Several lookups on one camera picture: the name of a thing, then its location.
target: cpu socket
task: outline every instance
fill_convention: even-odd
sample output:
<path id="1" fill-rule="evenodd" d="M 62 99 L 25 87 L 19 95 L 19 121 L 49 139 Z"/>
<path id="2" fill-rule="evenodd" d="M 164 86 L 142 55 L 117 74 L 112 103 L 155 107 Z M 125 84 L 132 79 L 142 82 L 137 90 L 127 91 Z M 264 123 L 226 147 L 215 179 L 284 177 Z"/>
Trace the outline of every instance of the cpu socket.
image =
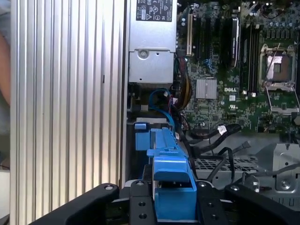
<path id="1" fill-rule="evenodd" d="M 272 112 L 286 115 L 299 113 L 300 104 L 297 98 L 296 83 L 296 57 L 293 45 L 288 48 L 269 48 L 266 44 L 262 46 L 259 63 L 259 81 L 262 90 L 266 90 Z M 270 98 L 270 91 L 282 90 L 294 92 L 297 105 L 294 108 L 275 107 Z"/>

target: motherboard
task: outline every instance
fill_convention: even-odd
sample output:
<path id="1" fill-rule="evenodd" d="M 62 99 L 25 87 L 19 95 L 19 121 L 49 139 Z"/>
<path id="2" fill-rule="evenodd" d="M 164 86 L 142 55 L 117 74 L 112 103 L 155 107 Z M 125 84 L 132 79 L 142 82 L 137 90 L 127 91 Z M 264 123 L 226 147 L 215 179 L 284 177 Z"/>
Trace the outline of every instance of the motherboard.
<path id="1" fill-rule="evenodd" d="M 193 130 L 237 123 L 242 132 L 297 132 L 299 18 L 291 1 L 193 3 L 178 14 Z"/>

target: blue cable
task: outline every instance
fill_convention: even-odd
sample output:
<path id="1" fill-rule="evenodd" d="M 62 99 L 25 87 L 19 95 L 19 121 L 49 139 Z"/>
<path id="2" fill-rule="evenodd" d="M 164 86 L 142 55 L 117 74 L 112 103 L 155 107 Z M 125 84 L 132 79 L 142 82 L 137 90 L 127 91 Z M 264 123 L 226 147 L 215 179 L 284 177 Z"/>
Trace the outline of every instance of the blue cable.
<path id="1" fill-rule="evenodd" d="M 167 113 L 167 112 L 165 112 L 165 111 L 163 111 L 163 110 L 157 108 L 156 106 L 154 106 L 153 101 L 152 101 L 152 100 L 153 100 L 153 95 L 154 95 L 155 93 L 161 92 L 161 91 L 165 91 L 165 92 L 168 93 L 168 95 L 171 95 L 171 93 L 169 92 L 169 90 L 168 90 L 168 89 L 164 89 L 164 88 L 163 88 L 163 89 L 157 89 L 157 90 L 153 91 L 153 92 L 149 95 L 149 107 L 150 107 L 151 109 L 157 111 L 157 112 L 160 112 L 161 114 L 163 114 L 163 115 L 169 120 L 169 122 L 170 122 L 170 124 L 172 125 L 172 128 L 173 128 L 173 134 L 174 134 L 174 136 L 175 136 L 175 122 L 174 122 L 172 116 L 171 116 L 169 113 Z"/>

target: black cable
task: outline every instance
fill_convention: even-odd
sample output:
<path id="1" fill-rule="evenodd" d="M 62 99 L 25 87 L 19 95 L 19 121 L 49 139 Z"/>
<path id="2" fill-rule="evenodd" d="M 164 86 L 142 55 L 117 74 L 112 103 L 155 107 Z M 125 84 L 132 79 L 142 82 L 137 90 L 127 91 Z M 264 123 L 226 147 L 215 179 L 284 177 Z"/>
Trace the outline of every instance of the black cable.
<path id="1" fill-rule="evenodd" d="M 207 181 L 212 183 L 213 178 L 216 176 L 216 174 L 219 172 L 219 170 L 222 168 L 222 166 L 224 166 L 224 164 L 226 163 L 226 157 L 224 156 L 199 156 L 199 159 L 206 159 L 206 160 L 220 160 L 220 162 L 218 163 L 218 165 L 210 172 L 210 174 L 207 177 Z"/>
<path id="2" fill-rule="evenodd" d="M 298 167 L 300 167 L 300 163 L 289 165 L 289 166 L 286 166 L 286 167 L 284 167 L 280 170 L 276 170 L 276 171 L 254 172 L 254 173 L 250 173 L 250 174 L 245 172 L 245 174 L 246 174 L 245 179 L 247 179 L 247 177 L 249 177 L 251 175 L 256 176 L 256 177 L 272 177 L 272 176 L 276 176 L 278 174 L 284 173 L 286 171 L 294 170 Z M 242 182 L 242 180 L 243 180 L 243 178 L 240 178 L 233 184 L 239 184 Z"/>
<path id="3" fill-rule="evenodd" d="M 196 166 L 195 166 L 195 158 L 194 158 L 195 156 L 193 155 L 193 151 L 191 150 L 191 146 L 189 145 L 188 140 L 187 140 L 186 136 L 184 135 L 184 133 L 183 133 L 180 126 L 177 126 L 176 131 L 179 134 L 179 136 L 181 138 L 181 141 L 183 142 L 184 146 L 187 149 L 188 159 L 189 159 L 189 162 L 191 164 L 193 174 L 198 179 Z"/>
<path id="4" fill-rule="evenodd" d="M 213 144 L 207 145 L 205 147 L 194 146 L 194 154 L 200 155 L 215 149 L 219 146 L 228 136 L 233 135 L 241 130 L 241 126 L 239 124 L 230 124 L 226 126 L 226 132 L 223 133 Z"/>
<path id="5" fill-rule="evenodd" d="M 234 158 L 233 158 L 233 150 L 231 148 L 228 147 L 224 147 L 219 153 L 218 155 L 223 155 L 225 152 L 228 152 L 228 160 L 229 160 L 229 164 L 230 164 L 230 171 L 231 171 L 231 183 L 234 182 L 235 179 L 235 168 L 234 168 Z"/>
<path id="6" fill-rule="evenodd" d="M 203 140 L 207 140 L 207 139 L 211 139 L 213 136 L 216 136 L 217 134 L 219 134 L 218 130 L 214 130 L 209 134 L 206 135 L 196 135 L 195 133 L 193 133 L 192 131 L 189 132 L 190 136 L 193 138 L 192 140 L 189 140 L 188 142 L 190 144 L 198 144 L 199 142 L 203 141 Z"/>
<path id="7" fill-rule="evenodd" d="M 294 170 L 298 167 L 300 167 L 300 163 L 288 165 L 288 166 L 286 166 L 280 170 L 276 170 L 276 171 L 255 172 L 255 173 L 252 173 L 251 175 L 256 176 L 256 177 L 272 177 L 272 176 L 276 176 L 278 174 L 284 173 L 286 171 Z"/>

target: blue plastic latch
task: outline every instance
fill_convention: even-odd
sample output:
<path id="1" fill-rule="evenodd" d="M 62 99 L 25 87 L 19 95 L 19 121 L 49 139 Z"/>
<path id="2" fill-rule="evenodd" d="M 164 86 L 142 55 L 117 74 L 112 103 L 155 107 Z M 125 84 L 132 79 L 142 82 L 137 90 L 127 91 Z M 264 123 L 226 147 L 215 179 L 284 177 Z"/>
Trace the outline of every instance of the blue plastic latch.
<path id="1" fill-rule="evenodd" d="M 150 148 L 150 130 L 146 123 L 135 123 L 135 150 L 147 151 Z"/>
<path id="2" fill-rule="evenodd" d="M 187 160 L 184 157 L 154 157 L 153 178 L 157 181 L 189 182 Z"/>

